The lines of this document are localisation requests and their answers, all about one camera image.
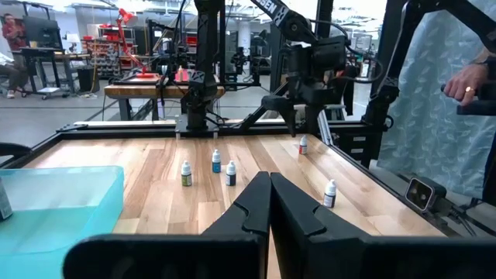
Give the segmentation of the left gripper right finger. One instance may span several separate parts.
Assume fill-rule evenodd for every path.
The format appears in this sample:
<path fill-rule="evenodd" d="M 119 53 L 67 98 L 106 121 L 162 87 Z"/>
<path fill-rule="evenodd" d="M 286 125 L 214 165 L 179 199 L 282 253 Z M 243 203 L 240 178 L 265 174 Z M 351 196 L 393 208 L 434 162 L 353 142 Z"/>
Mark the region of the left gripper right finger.
<path fill-rule="evenodd" d="M 271 230 L 283 278 L 496 279 L 496 240 L 372 236 L 272 173 Z"/>

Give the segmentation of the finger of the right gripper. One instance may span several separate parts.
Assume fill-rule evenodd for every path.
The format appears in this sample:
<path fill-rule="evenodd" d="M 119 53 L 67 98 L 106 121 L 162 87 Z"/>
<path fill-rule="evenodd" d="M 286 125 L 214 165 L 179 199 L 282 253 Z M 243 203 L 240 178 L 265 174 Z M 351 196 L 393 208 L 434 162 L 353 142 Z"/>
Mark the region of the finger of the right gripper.
<path fill-rule="evenodd" d="M 283 109 L 279 111 L 282 119 L 286 123 L 288 127 L 288 132 L 292 137 L 296 136 L 296 124 L 295 124 L 295 116 L 296 111 L 293 108 Z"/>
<path fill-rule="evenodd" d="M 309 134 L 318 134 L 320 131 L 319 114 L 322 111 L 321 107 L 306 107 L 305 108 L 305 123 Z"/>

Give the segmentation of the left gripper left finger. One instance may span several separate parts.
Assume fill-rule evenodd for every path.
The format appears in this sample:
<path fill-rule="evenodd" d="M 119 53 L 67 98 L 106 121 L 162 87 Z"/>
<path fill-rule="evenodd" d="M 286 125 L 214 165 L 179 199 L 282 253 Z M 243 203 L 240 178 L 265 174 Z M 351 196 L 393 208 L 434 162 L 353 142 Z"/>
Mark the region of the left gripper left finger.
<path fill-rule="evenodd" d="M 204 232 L 104 234 L 64 258 L 64 279 L 264 279 L 270 226 L 270 175 L 258 172 Z"/>

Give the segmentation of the small yellow-green dropper bottle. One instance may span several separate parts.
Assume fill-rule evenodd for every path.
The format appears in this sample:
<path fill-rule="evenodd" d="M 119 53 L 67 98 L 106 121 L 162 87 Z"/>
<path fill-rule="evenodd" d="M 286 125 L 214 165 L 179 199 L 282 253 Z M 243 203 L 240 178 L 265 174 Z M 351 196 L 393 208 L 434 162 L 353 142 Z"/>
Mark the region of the small yellow-green dropper bottle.
<path fill-rule="evenodd" d="M 181 165 L 181 184 L 183 187 L 192 186 L 191 165 L 186 160 Z"/>

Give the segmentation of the red desk lamp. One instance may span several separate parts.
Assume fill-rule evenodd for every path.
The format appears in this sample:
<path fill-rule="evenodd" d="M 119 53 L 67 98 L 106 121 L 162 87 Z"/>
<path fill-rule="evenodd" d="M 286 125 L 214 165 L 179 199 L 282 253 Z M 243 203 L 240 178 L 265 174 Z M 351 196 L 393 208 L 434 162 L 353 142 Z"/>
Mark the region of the red desk lamp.
<path fill-rule="evenodd" d="M 147 73 L 146 66 L 141 63 L 139 60 L 137 60 L 130 52 L 128 48 L 128 43 L 126 42 L 124 30 L 123 30 L 123 25 L 125 26 L 134 26 L 138 22 L 138 18 L 135 14 L 131 12 L 127 12 L 125 9 L 120 8 L 119 9 L 119 15 L 116 20 L 118 31 L 119 31 L 119 37 L 122 41 L 122 51 L 126 54 L 127 57 L 129 57 L 135 65 L 138 67 L 139 72 L 137 74 L 138 78 L 152 78 L 153 75 L 150 73 Z"/>

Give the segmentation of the person's hand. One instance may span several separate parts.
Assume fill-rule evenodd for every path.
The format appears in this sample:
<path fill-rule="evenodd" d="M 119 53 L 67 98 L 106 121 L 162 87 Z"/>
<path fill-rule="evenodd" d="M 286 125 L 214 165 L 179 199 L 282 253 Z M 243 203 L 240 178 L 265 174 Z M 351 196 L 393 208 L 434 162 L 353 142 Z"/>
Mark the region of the person's hand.
<path fill-rule="evenodd" d="M 468 105 L 474 100 L 476 90 L 487 81 L 487 76 L 486 64 L 467 65 L 447 82 L 443 92 L 461 105 Z"/>

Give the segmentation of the wooden workbench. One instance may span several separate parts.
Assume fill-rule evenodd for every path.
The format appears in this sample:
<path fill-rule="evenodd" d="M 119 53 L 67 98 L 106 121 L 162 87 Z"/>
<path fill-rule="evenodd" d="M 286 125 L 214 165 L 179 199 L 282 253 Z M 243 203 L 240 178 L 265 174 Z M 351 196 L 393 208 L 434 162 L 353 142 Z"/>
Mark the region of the wooden workbench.
<path fill-rule="evenodd" d="M 166 112 L 158 112 L 173 102 L 178 107 L 170 107 L 175 115 L 187 112 L 186 101 L 182 98 L 188 93 L 187 81 L 169 81 L 166 76 L 148 73 L 148 77 L 138 75 L 114 81 L 104 88 L 106 97 L 116 100 L 119 105 L 119 119 L 122 121 L 141 121 L 149 114 L 152 120 L 167 118 Z"/>

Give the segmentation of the teal translucent plastic bin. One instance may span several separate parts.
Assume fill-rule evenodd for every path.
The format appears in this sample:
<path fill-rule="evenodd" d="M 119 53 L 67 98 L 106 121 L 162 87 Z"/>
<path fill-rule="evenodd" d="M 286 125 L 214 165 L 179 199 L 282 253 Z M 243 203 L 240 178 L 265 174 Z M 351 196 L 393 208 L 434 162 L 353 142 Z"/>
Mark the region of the teal translucent plastic bin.
<path fill-rule="evenodd" d="M 0 279 L 61 279 L 72 246 L 112 232 L 124 180 L 119 166 L 0 170 Z"/>

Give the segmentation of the black monitor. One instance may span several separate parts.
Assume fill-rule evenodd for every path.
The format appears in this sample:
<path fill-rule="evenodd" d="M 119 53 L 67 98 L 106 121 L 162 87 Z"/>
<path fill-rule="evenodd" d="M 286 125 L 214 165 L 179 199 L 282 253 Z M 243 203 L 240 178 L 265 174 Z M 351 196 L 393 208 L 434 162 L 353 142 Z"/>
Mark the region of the black monitor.
<path fill-rule="evenodd" d="M 56 21 L 25 15 L 23 22 L 29 47 L 63 48 Z"/>

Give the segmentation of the person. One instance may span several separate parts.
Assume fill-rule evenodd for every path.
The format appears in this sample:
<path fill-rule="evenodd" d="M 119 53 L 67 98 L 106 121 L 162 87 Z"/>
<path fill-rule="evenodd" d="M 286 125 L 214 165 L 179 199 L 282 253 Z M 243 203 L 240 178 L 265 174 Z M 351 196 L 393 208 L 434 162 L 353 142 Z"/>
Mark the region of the person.
<path fill-rule="evenodd" d="M 5 75 L 9 78 L 7 98 L 14 98 L 16 92 L 23 92 L 29 79 L 27 68 L 23 63 L 19 63 L 1 52 L 0 75 Z"/>
<path fill-rule="evenodd" d="M 2 26 L 2 35 L 7 40 L 10 50 L 17 51 L 21 47 L 26 47 L 26 30 L 21 22 L 17 22 L 15 17 L 4 14 L 5 24 Z"/>

